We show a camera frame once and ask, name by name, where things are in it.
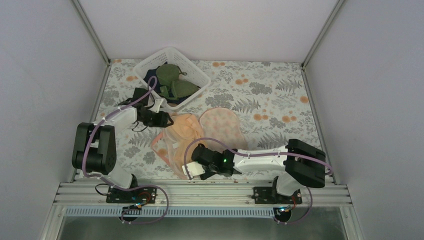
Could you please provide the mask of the peach orange bra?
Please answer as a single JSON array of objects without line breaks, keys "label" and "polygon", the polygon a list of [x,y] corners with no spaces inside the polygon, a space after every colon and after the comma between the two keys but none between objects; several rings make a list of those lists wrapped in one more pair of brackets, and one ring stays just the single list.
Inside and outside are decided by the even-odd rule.
[{"label": "peach orange bra", "polygon": [[184,164],[184,154],[190,143],[205,136],[194,114],[185,113],[171,117],[173,125],[163,130],[169,163],[180,170]]}]

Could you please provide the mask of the peach floral mesh laundry bag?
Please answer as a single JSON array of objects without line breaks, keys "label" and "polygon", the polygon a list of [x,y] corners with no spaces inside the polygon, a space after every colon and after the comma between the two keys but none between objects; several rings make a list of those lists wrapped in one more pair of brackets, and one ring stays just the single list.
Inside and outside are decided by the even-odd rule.
[{"label": "peach floral mesh laundry bag", "polygon": [[[240,120],[232,110],[224,107],[210,108],[202,113],[200,117],[197,117],[197,120],[204,131],[204,137],[197,139],[199,141],[189,147],[186,156],[187,163],[192,162],[191,154],[198,144],[203,144],[208,149],[219,153],[222,153],[226,149],[212,139],[218,140],[233,149],[246,150],[248,148],[246,138],[241,131]],[[186,179],[187,176],[184,175],[182,168],[177,169],[170,164],[168,148],[164,141],[164,129],[152,141],[151,149],[171,168],[177,177]]]}]

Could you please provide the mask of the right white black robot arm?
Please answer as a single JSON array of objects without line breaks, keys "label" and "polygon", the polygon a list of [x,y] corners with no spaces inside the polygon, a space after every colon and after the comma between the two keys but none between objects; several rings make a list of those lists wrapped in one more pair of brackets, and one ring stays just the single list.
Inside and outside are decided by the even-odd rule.
[{"label": "right white black robot arm", "polygon": [[324,188],[326,176],[332,173],[326,154],[299,139],[265,150],[236,149],[217,139],[214,142],[224,148],[223,152],[207,148],[198,139],[188,145],[194,148],[192,153],[186,151],[183,156],[182,170],[188,179],[277,171],[279,175],[270,195],[274,202],[282,204],[301,187]]}]

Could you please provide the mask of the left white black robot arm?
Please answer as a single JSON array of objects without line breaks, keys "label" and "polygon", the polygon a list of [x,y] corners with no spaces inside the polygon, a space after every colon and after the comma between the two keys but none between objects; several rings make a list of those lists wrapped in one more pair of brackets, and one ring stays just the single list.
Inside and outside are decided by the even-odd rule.
[{"label": "left white black robot arm", "polygon": [[72,166],[86,178],[97,178],[113,188],[131,203],[139,197],[136,177],[117,163],[116,135],[143,124],[145,128],[166,128],[173,125],[169,113],[161,111],[162,98],[150,98],[152,91],[137,87],[133,96],[120,102],[116,109],[95,122],[77,126]]}]

